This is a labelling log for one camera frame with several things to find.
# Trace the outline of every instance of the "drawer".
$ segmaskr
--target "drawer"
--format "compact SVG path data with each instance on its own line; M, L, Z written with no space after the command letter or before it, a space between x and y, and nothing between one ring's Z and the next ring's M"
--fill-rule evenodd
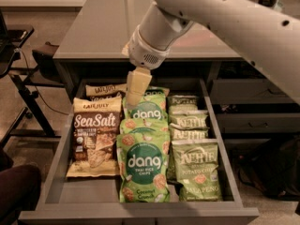
M155 85L161 86L172 83L180 84L178 87L169 87L171 91L181 89L181 92L196 93L201 98L203 106L209 111L212 136L218 143L218 175L223 201L179 202L174 187L169 185L172 194L171 202L120 203L118 200L121 182L119 177L66 179L72 139L73 115L71 114L55 153L37 209L22 212L21 221L38 225L248 224L259 215L257 208L244 207L242 204L204 82L199 79L178 79L177 82L172 82L171 79L161 79L157 82ZM83 85L79 94L83 94Z
M300 131L300 113L217 114L221 133L286 133Z
M210 98L213 104L293 103L266 79L213 80Z

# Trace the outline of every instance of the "brown floor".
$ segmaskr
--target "brown floor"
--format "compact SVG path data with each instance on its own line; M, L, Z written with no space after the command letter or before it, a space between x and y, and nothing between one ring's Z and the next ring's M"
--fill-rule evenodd
M4 12L7 23L23 23L31 24L35 27L35 33L22 47L23 53L26 56L29 67L33 68L36 65L35 60L31 55L32 49L41 46L46 41L53 44L60 44L64 34L74 21L77 11L38 11L38 12ZM25 68L25 59L14 63L14 67ZM45 101L53 109L69 113L71 103L68 96L62 88L42 88L38 91L43 96ZM49 109L41 98L37 98L37 103L44 112L48 121L54 130L61 130L64 127L67 117L61 113L54 112ZM10 124L25 106L22 98L14 83L6 76L0 79L0 138L4 136ZM24 118L19 128L40 129L35 118ZM47 177L50 169L53 151L58 144L58 139L48 138L17 138L12 137L7 143L6 150L15 161L15 165L33 163L37 164L43 174L43 181ZM294 213L297 202L278 202L264 198L260 192L251 188L238 184L238 188L246 207L258 207L260 216L252 221L251 225L296 225L300 224L300 217Z

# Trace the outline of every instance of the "black cable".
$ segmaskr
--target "black cable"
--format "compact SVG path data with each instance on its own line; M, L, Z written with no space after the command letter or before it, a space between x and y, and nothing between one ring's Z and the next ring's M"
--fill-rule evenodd
M24 54L24 52L23 52L22 50L21 50L21 53L22 53L22 56L23 56L24 59L25 59L25 64L26 64L26 66L27 66L28 72L30 72L30 68L29 68L29 66L28 66L27 58L26 58L26 56L25 56L25 54ZM54 111L54 112L56 112L56 113L60 113L60 114L63 114L63 115L68 116L68 113L57 111L57 110L53 109L51 106L49 106L48 103L45 101L44 97L39 93L38 88L37 88L35 85L34 85L34 87L36 88L37 93L38 93L38 95L40 96L40 98L42 99L42 101L45 103L45 105L46 105L50 110L52 110L52 111Z

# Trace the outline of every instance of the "dark pants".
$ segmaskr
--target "dark pants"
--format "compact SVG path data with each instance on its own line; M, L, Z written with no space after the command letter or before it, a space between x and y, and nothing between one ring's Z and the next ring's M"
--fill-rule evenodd
M5 157L0 148L0 159ZM22 210L35 210L40 194L41 175L39 169L32 165L4 170L1 168L0 171L0 225L9 225L18 218Z

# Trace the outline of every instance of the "open drawer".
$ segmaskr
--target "open drawer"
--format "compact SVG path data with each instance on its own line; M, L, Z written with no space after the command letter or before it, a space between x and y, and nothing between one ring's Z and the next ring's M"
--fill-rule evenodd
M82 81L78 96L83 95ZM102 83L124 83L109 79ZM66 179L72 140L71 114L57 147L36 211L22 212L26 224L248 224L259 215L257 208L242 204L233 171L218 129L210 98L203 80L157 79L154 85L167 86L171 92L197 94L209 111L212 137L219 153L218 176L222 202L179 202L173 185L169 185L171 201L164 203L120 203L120 177Z

